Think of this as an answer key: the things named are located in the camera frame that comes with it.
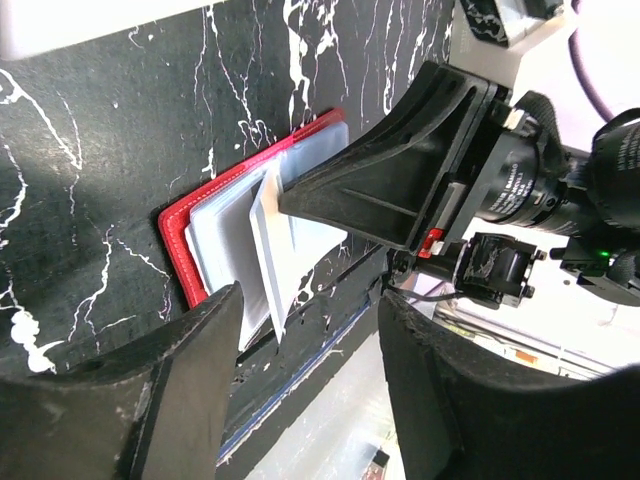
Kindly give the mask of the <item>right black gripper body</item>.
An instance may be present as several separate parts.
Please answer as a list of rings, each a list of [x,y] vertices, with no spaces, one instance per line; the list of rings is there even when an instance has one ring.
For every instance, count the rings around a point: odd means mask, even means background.
[[[555,110],[529,91],[516,104],[524,132],[486,186],[475,217],[494,225],[564,236],[549,252],[504,234],[477,233],[440,254],[416,258],[414,270],[453,285],[453,297],[488,308],[532,297],[527,271],[559,262],[579,287],[612,303],[639,304],[639,111],[630,108],[595,134],[588,152],[561,144]]]

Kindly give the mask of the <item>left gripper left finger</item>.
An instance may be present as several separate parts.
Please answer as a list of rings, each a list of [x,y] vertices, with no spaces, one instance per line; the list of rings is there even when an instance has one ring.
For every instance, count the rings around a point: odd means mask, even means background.
[[[211,479],[243,294],[196,308],[62,375],[1,380],[5,479]]]

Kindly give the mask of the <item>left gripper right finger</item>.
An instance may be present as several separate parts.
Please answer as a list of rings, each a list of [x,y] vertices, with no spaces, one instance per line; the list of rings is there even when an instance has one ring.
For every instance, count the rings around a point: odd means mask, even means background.
[[[639,369],[593,380],[488,351],[386,292],[378,330],[409,479],[635,479]]]

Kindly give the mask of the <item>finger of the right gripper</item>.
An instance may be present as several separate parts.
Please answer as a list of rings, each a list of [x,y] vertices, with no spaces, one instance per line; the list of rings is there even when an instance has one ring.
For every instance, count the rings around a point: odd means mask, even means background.
[[[494,82],[425,62],[377,125],[285,184],[280,211],[416,252],[497,93]]]

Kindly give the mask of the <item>red leather card holder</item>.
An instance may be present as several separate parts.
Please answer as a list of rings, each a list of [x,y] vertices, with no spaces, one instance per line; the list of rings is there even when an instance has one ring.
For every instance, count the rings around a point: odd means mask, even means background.
[[[284,186],[349,143],[333,109],[164,209],[158,227],[189,307],[239,283],[238,349],[265,321],[282,338],[302,278],[347,237],[344,230],[280,212]]]

